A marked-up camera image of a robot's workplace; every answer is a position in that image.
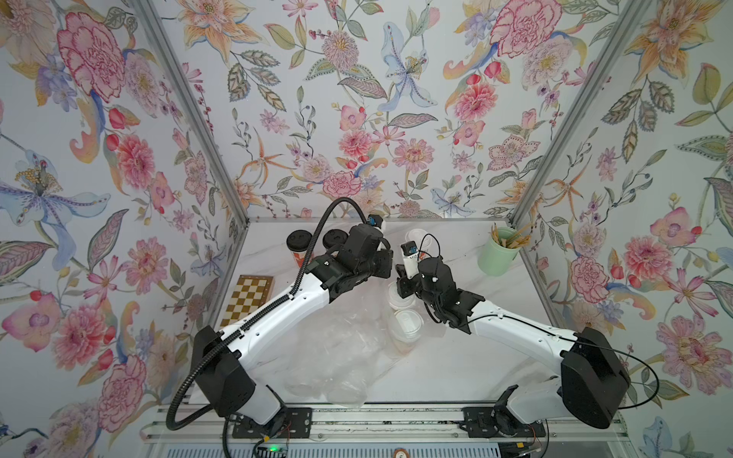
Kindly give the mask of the white lid floral cup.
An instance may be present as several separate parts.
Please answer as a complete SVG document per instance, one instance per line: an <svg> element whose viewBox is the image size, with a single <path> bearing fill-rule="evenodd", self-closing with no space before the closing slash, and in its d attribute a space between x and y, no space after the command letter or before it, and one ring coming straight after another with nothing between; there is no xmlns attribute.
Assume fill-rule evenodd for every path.
<svg viewBox="0 0 733 458"><path fill-rule="evenodd" d="M398 292L397 283L392 282L387 288L387 303L395 312L412 309L415 307L416 297L402 298Z"/></svg>

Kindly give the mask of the white lid beige cup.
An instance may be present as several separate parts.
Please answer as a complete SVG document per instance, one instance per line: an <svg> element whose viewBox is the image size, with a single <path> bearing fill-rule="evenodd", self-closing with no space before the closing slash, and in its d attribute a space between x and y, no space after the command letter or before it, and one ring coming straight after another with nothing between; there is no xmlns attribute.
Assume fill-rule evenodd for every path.
<svg viewBox="0 0 733 458"><path fill-rule="evenodd" d="M412 309L393 313L387 328L395 348L401 353L412 351L422 337L423 325L421 315Z"/></svg>

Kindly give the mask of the clear plastic carrier bag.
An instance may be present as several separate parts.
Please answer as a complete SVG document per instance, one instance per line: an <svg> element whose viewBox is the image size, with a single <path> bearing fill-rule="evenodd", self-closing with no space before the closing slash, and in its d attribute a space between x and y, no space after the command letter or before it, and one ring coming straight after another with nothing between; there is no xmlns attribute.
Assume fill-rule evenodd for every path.
<svg viewBox="0 0 733 458"><path fill-rule="evenodd" d="M425 345L429 328L417 298L402 298L395 281L370 280L366 288L364 306L374 321L376 366L387 372Z"/></svg>

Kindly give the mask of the clear plastic bag pile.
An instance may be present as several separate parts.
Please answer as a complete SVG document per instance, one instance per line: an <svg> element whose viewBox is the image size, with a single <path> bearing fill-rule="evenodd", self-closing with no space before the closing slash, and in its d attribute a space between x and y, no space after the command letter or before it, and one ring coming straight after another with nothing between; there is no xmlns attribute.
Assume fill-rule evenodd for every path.
<svg viewBox="0 0 733 458"><path fill-rule="evenodd" d="M297 401L360 408L403 358L387 332L385 307L341 299L297 324L271 350L270 380Z"/></svg>

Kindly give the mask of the white lid red back cup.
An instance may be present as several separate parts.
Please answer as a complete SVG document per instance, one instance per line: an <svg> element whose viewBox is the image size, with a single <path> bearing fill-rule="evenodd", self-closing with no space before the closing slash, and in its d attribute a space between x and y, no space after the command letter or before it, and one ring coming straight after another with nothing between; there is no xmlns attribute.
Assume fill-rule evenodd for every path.
<svg viewBox="0 0 733 458"><path fill-rule="evenodd" d="M418 250L419 259L423 260L429 257L429 250L433 245L433 237L428 235L424 229L416 228L407 232L405 242L414 242Z"/></svg>

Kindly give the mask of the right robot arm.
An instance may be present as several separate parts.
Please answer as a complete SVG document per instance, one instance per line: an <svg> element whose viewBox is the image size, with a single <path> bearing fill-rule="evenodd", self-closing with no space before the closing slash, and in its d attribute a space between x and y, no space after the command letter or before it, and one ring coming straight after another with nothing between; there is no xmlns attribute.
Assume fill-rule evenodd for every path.
<svg viewBox="0 0 733 458"><path fill-rule="evenodd" d="M544 382L511 385L502 392L490 411L496 431L513 434L559 418L574 418L594 429L610 427L630 377L602 333L546 326L507 311L457 287L441 258L406 260L395 270L398 294L422 301L440 324L507 345L552 370Z"/></svg>

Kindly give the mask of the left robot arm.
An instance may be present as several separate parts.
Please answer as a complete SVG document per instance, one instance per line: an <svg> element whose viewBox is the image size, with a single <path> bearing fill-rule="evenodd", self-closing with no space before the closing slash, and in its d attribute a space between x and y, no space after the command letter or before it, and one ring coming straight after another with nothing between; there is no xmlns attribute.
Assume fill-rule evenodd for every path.
<svg viewBox="0 0 733 458"><path fill-rule="evenodd" d="M202 370L194 382L207 401L206 410L221 418L239 414L265 426L284 410L284 403L248 371L269 345L296 324L356 286L391 276L392 250L384 239L383 221L372 216L349 230L346 242L333 246L305 267L297 290L283 293L280 305L267 303L245 319L216 331L206 326L194 339L191 368Z"/></svg>

